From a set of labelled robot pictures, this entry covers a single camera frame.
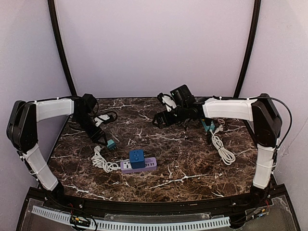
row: purple power strip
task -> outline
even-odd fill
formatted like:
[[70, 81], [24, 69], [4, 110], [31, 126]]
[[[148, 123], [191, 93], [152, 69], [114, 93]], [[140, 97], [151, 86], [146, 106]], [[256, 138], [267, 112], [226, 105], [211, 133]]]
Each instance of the purple power strip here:
[[145, 167], [132, 169], [129, 160], [121, 161], [122, 173], [133, 173], [133, 172], [145, 172], [157, 169], [157, 162], [155, 157], [145, 158]]

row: white wall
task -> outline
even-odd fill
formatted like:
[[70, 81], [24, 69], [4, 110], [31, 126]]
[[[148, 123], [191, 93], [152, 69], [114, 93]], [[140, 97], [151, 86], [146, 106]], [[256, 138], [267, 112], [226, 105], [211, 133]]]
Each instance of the white wall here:
[[186, 83], [232, 96], [253, 0], [56, 0], [79, 95], [156, 96]]
[[[29, 186], [37, 185], [5, 134], [13, 104], [65, 96], [69, 90], [46, 0], [2, 1], [0, 28], [0, 230], [13, 231]], [[64, 120], [39, 123], [39, 144], [45, 158]]]
[[[294, 123], [275, 177], [285, 183], [302, 230], [308, 230], [308, 2], [262, 1], [257, 35], [241, 96], [266, 92], [288, 104]], [[289, 118], [282, 114], [283, 131]]]

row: coiled white cable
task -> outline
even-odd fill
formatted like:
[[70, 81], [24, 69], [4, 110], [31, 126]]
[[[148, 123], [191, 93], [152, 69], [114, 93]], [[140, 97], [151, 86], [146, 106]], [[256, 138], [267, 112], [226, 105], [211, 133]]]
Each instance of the coiled white cable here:
[[94, 167], [102, 168], [106, 173], [121, 169], [117, 163], [106, 161], [100, 154], [100, 151], [100, 146], [94, 148], [94, 156], [91, 158]]
[[215, 135], [219, 131], [223, 131], [222, 125], [220, 125], [214, 133], [212, 130], [210, 130], [212, 134], [212, 143], [217, 149], [222, 161], [226, 165], [231, 165], [235, 161], [235, 155], [229, 150], [225, 149], [225, 147], [223, 146], [222, 140], [218, 136]]

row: red wire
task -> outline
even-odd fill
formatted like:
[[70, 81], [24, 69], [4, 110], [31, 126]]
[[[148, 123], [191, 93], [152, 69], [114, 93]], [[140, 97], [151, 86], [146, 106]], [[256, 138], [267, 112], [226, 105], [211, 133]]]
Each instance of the red wire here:
[[[74, 208], [74, 206], [72, 205], [72, 203], [68, 204], [69, 206], [71, 206], [72, 208]], [[71, 215], [73, 214], [73, 210], [71, 209]]]
[[270, 208], [269, 203], [268, 203], [268, 201], [267, 201], [267, 200], [265, 200], [265, 203], [268, 205], [268, 208]]

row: tabletop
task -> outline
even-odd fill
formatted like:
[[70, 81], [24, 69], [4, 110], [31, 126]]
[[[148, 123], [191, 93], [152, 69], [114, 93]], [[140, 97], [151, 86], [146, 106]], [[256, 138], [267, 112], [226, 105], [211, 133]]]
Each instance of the tabletop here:
[[223, 119], [217, 133], [236, 161], [225, 165], [217, 149], [207, 142], [202, 123], [159, 129], [152, 119], [166, 108], [157, 98], [99, 99], [99, 115], [110, 110], [117, 121], [101, 125], [107, 139], [117, 144], [101, 155], [110, 162], [129, 158], [129, 151], [143, 149], [155, 157], [157, 170], [122, 174], [92, 166], [94, 147], [87, 134], [70, 117], [49, 160], [65, 194], [123, 202], [175, 202], [210, 199], [249, 192], [255, 174], [257, 150], [241, 120]]

